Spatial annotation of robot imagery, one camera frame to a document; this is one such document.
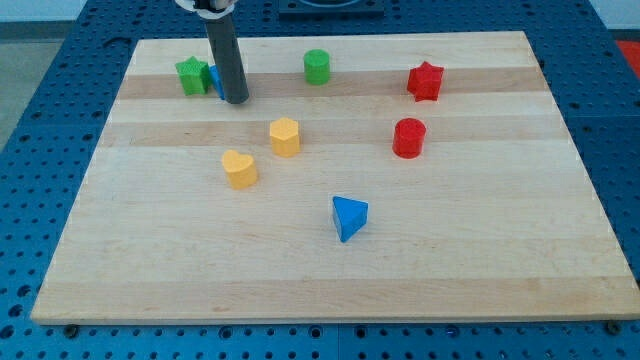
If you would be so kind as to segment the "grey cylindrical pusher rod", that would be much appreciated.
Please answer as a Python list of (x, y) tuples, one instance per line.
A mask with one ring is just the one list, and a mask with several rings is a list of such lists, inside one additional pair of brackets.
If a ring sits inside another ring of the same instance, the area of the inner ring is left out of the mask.
[(205, 21), (205, 28), (224, 96), (230, 104), (242, 104), (248, 100), (249, 90), (232, 13), (214, 12), (213, 15), (213, 19)]

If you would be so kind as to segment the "white rod mount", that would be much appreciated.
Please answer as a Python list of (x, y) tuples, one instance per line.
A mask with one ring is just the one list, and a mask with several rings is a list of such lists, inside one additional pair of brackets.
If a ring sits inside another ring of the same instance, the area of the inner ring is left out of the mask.
[(202, 19), (221, 19), (234, 11), (237, 0), (175, 0), (188, 12), (194, 12)]

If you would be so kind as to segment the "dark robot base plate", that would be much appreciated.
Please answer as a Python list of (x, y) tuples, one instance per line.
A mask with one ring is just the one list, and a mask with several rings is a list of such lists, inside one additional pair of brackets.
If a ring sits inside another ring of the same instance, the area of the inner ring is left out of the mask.
[(350, 15), (384, 15), (383, 0), (278, 0), (280, 19), (335, 17)]

